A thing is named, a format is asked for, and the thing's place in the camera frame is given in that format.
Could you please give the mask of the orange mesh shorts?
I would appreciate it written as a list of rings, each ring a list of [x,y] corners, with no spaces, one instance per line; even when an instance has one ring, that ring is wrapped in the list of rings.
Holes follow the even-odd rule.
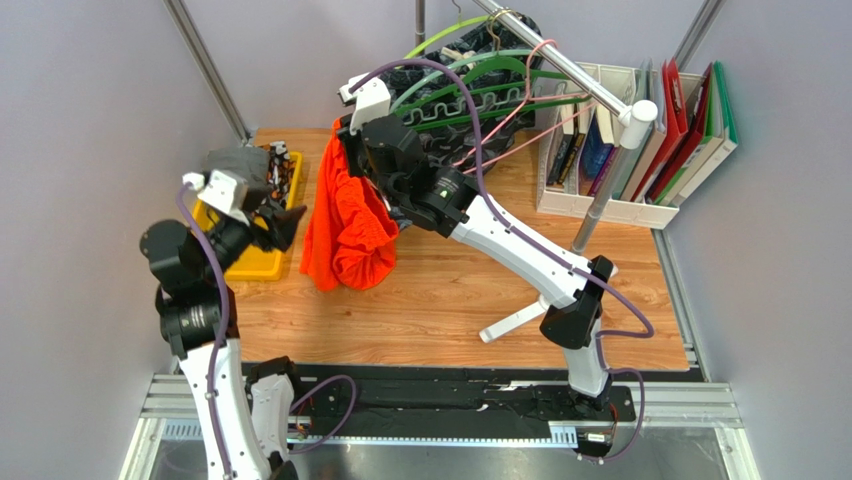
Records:
[[[335,120],[318,167],[299,267],[322,292],[339,286],[373,288],[397,264],[399,227],[372,185],[349,174],[345,149],[337,138],[341,127],[342,120]]]

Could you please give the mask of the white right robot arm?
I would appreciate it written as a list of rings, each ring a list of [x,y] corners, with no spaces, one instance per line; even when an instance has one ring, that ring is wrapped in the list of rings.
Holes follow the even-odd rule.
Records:
[[[350,174],[368,179],[414,226],[468,245],[532,285],[539,329],[562,349],[570,391],[597,408],[608,402],[612,379],[595,337],[609,259],[575,255],[528,227],[473,176],[430,161],[417,133],[394,115],[362,125],[346,115],[336,137]]]

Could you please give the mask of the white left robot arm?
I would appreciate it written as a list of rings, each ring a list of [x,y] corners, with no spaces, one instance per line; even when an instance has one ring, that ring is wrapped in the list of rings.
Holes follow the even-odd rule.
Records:
[[[192,392],[211,479],[295,479],[287,445],[295,367],[288,357],[242,370],[238,313],[225,271],[252,244],[286,251],[305,207],[262,206],[262,224],[231,217],[206,232],[151,225],[139,248],[159,285],[160,332]]]

